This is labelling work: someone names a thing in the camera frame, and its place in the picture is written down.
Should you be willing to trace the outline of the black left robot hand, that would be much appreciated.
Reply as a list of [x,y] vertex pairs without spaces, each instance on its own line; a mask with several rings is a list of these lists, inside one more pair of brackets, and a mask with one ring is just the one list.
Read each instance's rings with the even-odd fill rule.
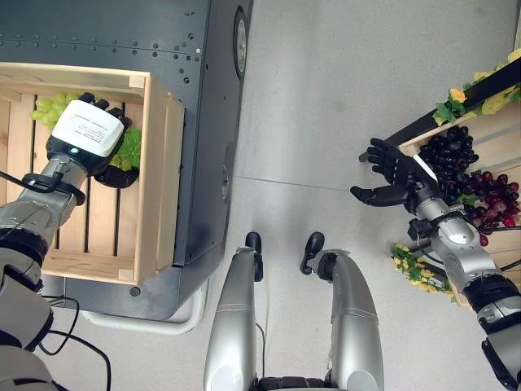
[[87,178],[124,189],[139,176],[141,132],[122,108],[85,92],[60,115],[46,142],[48,159],[66,157]]

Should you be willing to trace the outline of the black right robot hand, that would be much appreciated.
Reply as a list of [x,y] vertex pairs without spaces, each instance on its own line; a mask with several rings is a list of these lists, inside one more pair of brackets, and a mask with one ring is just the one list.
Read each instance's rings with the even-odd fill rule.
[[411,156],[379,138],[372,138],[367,161],[388,185],[374,189],[351,187],[350,193],[363,204],[374,207],[403,205],[416,214],[417,207],[430,198],[441,199],[437,181]]

